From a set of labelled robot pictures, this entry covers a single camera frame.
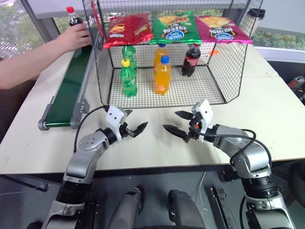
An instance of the forearm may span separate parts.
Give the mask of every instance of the forearm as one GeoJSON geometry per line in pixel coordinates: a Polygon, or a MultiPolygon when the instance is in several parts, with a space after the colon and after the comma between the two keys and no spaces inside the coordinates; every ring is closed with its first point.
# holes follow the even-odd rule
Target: forearm
{"type": "Polygon", "coordinates": [[[0,89],[12,88],[39,75],[65,53],[57,40],[0,62],[0,89]]]}

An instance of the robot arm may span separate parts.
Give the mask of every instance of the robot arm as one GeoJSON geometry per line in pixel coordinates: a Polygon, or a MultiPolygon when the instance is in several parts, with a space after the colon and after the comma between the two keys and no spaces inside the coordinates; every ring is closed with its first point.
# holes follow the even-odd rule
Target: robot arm
{"type": "Polygon", "coordinates": [[[115,106],[106,107],[106,110],[107,128],[98,129],[80,140],[42,229],[74,229],[83,224],[86,196],[90,190],[98,160],[110,145],[122,141],[128,135],[136,137],[147,126],[146,122],[132,131],[125,123],[126,117],[132,110],[124,111],[115,106]]]}
{"type": "Polygon", "coordinates": [[[168,132],[185,142],[191,138],[211,142],[231,158],[231,164],[242,180],[245,199],[250,206],[247,218],[251,228],[295,228],[281,193],[270,179],[271,156],[261,144],[252,141],[241,129],[213,125],[213,112],[207,100],[197,103],[192,108],[192,113],[175,113],[190,120],[189,133],[186,134],[172,125],[164,125],[168,132]]]}

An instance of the green conveyor belt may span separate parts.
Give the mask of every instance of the green conveyor belt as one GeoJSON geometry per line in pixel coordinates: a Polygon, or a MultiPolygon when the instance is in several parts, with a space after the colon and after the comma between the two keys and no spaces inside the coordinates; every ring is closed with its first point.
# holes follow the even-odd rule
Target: green conveyor belt
{"type": "Polygon", "coordinates": [[[74,52],[70,65],[58,89],[54,103],[46,118],[50,127],[70,126],[74,106],[81,88],[92,46],[74,52]]]}

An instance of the metal wire cage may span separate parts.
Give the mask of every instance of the metal wire cage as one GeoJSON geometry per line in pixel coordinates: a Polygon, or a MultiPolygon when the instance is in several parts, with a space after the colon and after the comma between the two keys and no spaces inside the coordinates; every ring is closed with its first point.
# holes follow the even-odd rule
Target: metal wire cage
{"type": "Polygon", "coordinates": [[[193,11],[195,15],[228,17],[237,25],[252,31],[254,22],[244,20],[251,8],[260,9],[263,0],[99,0],[98,17],[104,38],[100,37],[92,10],[92,1],[83,0],[87,23],[94,46],[95,62],[102,104],[122,108],[148,108],[194,105],[202,99],[211,104],[224,104],[239,95],[247,50],[246,44],[203,43],[201,57],[191,77],[181,76],[181,67],[188,50],[187,44],[167,44],[171,58],[171,85],[165,95],[154,91],[153,60],[157,45],[143,42],[135,45],[138,64],[138,93],[126,97],[119,77],[122,46],[103,49],[109,19],[136,12],[149,12],[154,18],[193,11]]]}

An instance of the plastic bottle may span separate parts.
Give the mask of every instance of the plastic bottle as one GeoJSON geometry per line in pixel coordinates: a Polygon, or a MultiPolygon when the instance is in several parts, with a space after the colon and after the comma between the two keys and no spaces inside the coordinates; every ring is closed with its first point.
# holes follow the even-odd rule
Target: plastic bottle
{"type": "Polygon", "coordinates": [[[78,16],[72,6],[66,7],[67,12],[69,13],[69,25],[73,26],[76,24],[82,24],[83,20],[78,16]]]}
{"type": "Polygon", "coordinates": [[[161,62],[161,57],[162,56],[167,56],[168,55],[168,50],[165,47],[165,44],[159,44],[159,47],[155,51],[155,58],[153,61],[153,73],[156,75],[157,73],[157,66],[161,62]]]}
{"type": "Polygon", "coordinates": [[[189,48],[189,50],[186,52],[182,66],[182,75],[187,75],[190,77],[194,73],[195,67],[199,62],[200,55],[201,52],[199,44],[194,44],[193,47],[189,48]]]}
{"type": "Polygon", "coordinates": [[[157,94],[164,95],[170,87],[172,67],[169,61],[169,56],[163,56],[161,57],[161,63],[157,66],[155,77],[155,90],[157,94]]]}
{"type": "Polygon", "coordinates": [[[130,60],[130,65],[134,69],[135,73],[137,73],[138,65],[135,60],[135,48],[133,45],[126,45],[122,49],[123,58],[130,60]]]}
{"type": "Polygon", "coordinates": [[[129,59],[122,59],[122,69],[120,71],[120,79],[123,85],[123,92],[127,97],[137,95],[136,73],[130,66],[129,59]]]}

